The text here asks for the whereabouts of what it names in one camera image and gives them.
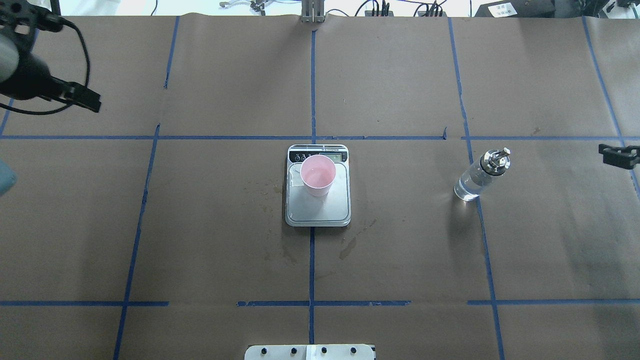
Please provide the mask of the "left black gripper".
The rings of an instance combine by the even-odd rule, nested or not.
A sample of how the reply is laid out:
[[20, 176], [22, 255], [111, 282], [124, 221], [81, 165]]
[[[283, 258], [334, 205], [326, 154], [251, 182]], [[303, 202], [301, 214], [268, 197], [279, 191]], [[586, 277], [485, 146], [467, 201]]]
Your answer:
[[1, 53], [0, 93], [19, 101], [58, 101], [94, 113], [102, 107], [100, 94], [77, 82], [57, 80], [45, 61], [31, 53]]

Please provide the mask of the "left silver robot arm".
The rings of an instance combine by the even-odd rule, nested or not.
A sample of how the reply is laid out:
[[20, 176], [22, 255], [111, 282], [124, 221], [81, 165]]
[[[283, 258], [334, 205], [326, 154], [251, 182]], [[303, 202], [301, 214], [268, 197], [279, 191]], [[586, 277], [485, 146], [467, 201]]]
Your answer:
[[101, 96], [78, 82], [59, 79], [51, 74], [46, 62], [30, 51], [22, 51], [9, 37], [1, 36], [1, 95], [14, 101], [30, 101], [36, 98], [62, 104], [49, 111], [32, 111], [2, 104], [10, 112], [48, 116], [72, 106], [98, 113], [102, 107]]

